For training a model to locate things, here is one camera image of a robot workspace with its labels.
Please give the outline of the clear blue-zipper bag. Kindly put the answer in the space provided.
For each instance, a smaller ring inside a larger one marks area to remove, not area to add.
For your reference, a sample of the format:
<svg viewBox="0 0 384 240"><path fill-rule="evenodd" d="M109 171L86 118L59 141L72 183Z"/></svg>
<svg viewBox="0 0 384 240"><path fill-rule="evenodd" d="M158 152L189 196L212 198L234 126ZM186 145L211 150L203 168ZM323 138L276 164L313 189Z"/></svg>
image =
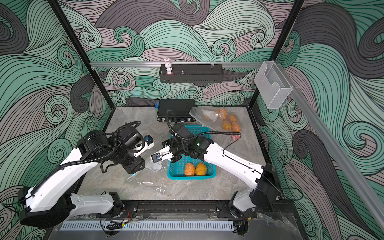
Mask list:
<svg viewBox="0 0 384 240"><path fill-rule="evenodd" d="M165 191L169 160L153 162L150 158L145 168L127 178L126 183L134 188L161 194Z"/></svg>
<svg viewBox="0 0 384 240"><path fill-rule="evenodd" d="M240 133L243 130L240 118L225 107L193 107L189 114L202 125L217 132Z"/></svg>

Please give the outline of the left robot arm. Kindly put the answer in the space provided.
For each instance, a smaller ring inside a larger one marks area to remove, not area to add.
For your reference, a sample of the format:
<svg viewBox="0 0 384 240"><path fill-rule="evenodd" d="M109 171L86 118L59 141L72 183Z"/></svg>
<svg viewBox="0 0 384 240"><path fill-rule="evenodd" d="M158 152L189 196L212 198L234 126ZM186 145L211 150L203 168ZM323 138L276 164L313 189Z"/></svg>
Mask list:
<svg viewBox="0 0 384 240"><path fill-rule="evenodd" d="M81 196L69 191L84 174L103 163L120 165L133 175L145 168L141 154L153 146L151 136L137 130L139 121L126 123L112 133L91 131L78 141L68 157L32 188L18 192L20 223L24 226L48 229L68 218L98 214L103 218L121 215L124 204L117 192L98 196Z"/></svg>

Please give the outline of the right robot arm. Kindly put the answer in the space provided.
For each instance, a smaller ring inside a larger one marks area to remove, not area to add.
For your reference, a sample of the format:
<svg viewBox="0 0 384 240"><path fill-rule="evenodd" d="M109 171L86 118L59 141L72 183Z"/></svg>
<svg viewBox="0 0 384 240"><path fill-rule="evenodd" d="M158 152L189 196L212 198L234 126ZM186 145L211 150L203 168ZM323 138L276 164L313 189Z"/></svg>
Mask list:
<svg viewBox="0 0 384 240"><path fill-rule="evenodd" d="M183 156L215 165L247 184L248 189L236 192L230 201L233 215L239 217L247 211L271 212L280 192L276 168L272 164L255 164L230 153L212 139L209 132L194 135L187 127L169 118L175 118L172 110L166 112L166 123L172 138L162 143L163 148L153 157L154 161L176 163Z"/></svg>

